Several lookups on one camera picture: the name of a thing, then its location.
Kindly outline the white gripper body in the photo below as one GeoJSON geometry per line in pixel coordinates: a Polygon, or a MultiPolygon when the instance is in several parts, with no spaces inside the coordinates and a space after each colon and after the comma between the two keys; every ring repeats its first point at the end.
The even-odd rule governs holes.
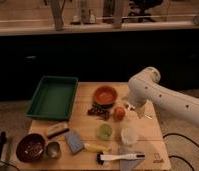
{"type": "Polygon", "coordinates": [[[138,118],[141,119],[145,116],[145,106],[134,106],[129,101],[125,101],[126,109],[129,111],[133,111],[137,114],[138,118]]]}

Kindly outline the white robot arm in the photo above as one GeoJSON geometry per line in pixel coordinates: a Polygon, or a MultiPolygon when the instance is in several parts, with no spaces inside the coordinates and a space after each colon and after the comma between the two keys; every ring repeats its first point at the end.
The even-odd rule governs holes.
{"type": "Polygon", "coordinates": [[[160,79],[155,67],[147,67],[132,76],[128,80],[129,103],[139,108],[150,100],[199,128],[199,98],[165,88],[159,85],[160,79]]]}

